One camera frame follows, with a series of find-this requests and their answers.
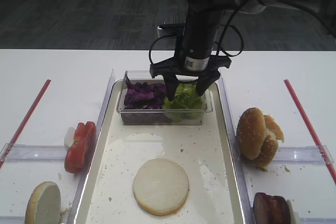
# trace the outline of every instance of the metal tray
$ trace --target metal tray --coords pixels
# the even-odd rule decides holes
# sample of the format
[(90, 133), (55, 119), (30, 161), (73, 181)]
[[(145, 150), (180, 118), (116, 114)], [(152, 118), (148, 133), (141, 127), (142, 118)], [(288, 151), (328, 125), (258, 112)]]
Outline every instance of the metal tray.
[[(121, 81), (114, 84), (91, 166), (72, 221), (68, 223), (242, 223), (237, 183), (219, 90), (209, 90), (214, 111), (204, 123), (123, 125), (116, 112)], [(186, 170), (190, 193), (176, 214), (156, 217), (144, 212), (132, 193), (140, 166), (169, 158)]]

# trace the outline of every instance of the red tomato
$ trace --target red tomato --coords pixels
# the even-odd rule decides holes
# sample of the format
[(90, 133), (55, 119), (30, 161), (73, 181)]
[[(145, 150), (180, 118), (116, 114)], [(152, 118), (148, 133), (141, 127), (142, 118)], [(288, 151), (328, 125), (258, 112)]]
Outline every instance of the red tomato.
[(96, 132), (93, 122), (79, 123), (73, 136), (74, 142), (65, 157), (64, 167), (69, 173), (77, 173), (84, 166), (89, 144)]

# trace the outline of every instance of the red stick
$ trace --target red stick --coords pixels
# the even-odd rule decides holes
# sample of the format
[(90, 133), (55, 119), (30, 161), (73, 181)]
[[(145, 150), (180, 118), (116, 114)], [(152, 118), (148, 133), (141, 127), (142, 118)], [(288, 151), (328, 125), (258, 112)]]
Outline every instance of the red stick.
[[(284, 80), (284, 82), (285, 82), (285, 85), (286, 85), (286, 87), (287, 87), (290, 95), (292, 96), (292, 98), (294, 100), (294, 103), (295, 103), (296, 107), (298, 108), (298, 110), (299, 110), (299, 112), (300, 112), (300, 114), (302, 116), (302, 119), (304, 120), (304, 122), (305, 122), (305, 124), (306, 124), (306, 126), (307, 126), (307, 128), (308, 128), (308, 130), (310, 132), (310, 135), (313, 138), (315, 144), (318, 147), (322, 146), (322, 143), (321, 143), (319, 137), (317, 136), (317, 134), (316, 134), (313, 126), (311, 125), (311, 123), (310, 123), (310, 121), (309, 121), (309, 119), (307, 117), (307, 114), (305, 113), (305, 111), (304, 111), (304, 109), (303, 109), (303, 107), (302, 107), (302, 105), (301, 105), (301, 103), (299, 101), (299, 98), (296, 96), (295, 91), (294, 91), (292, 85), (290, 84), (289, 80)], [(336, 170), (335, 170), (335, 168), (333, 167), (332, 164), (325, 164), (325, 165), (327, 166), (327, 168), (328, 168), (328, 170), (330, 172), (330, 175), (331, 175), (332, 179), (334, 180), (334, 182), (336, 184)]]
[(30, 109), (28, 110), (26, 116), (23, 118), (19, 128), (17, 128), (14, 136), (12, 137), (9, 145), (7, 146), (7, 149), (5, 151), (5, 154), (3, 156), (3, 160), (0, 161), (0, 168), (3, 166), (4, 162), (5, 162), (5, 157), (10, 153), (11, 149), (13, 148), (13, 145), (15, 144), (15, 142), (17, 141), (17, 139), (19, 138), (22, 130), (24, 129), (26, 123), (28, 122), (31, 114), (33, 113), (33, 111), (35, 110), (37, 104), (40, 102), (42, 96), (44, 95), (44, 93), (46, 92), (49, 84), (51, 83), (51, 80), (46, 80), (46, 82), (44, 83), (42, 89), (40, 90), (40, 92), (38, 93), (35, 101), (33, 102), (33, 104), (31, 105)]

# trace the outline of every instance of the sesame seed bun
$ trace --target sesame seed bun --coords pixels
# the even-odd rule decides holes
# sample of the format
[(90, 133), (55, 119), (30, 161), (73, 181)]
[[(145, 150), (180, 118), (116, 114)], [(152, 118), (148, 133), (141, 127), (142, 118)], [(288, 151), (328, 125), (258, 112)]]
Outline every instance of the sesame seed bun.
[(284, 134), (270, 115), (250, 108), (239, 119), (237, 138), (242, 155), (257, 167), (266, 169), (278, 150), (278, 140), (284, 140)]

